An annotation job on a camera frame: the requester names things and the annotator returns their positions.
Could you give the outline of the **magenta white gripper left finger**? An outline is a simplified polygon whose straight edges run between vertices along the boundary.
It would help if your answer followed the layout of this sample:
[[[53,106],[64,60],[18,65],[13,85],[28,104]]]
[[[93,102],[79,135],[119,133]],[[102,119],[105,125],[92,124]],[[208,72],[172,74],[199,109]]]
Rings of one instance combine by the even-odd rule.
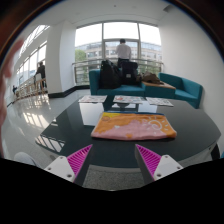
[[[83,183],[89,168],[91,149],[92,145],[88,145],[67,157],[59,156],[45,168],[45,171],[72,183]]]

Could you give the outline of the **blurred hand at left edge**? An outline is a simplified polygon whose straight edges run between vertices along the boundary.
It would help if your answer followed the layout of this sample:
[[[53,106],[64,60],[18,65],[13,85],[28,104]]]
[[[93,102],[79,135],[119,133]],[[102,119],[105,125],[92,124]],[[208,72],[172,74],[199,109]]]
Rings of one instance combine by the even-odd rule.
[[[6,80],[12,76],[12,63],[15,53],[22,47],[23,39],[19,39],[7,53],[0,68],[0,158],[4,157],[2,147],[2,125],[7,115],[7,105],[5,101]]]

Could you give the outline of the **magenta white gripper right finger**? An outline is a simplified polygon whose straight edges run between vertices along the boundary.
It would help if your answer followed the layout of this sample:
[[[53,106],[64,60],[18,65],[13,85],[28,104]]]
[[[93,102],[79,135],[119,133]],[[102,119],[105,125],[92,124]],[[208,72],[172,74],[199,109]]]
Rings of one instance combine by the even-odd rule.
[[[169,155],[162,155],[141,145],[135,145],[135,157],[144,181],[156,181],[182,169]]]

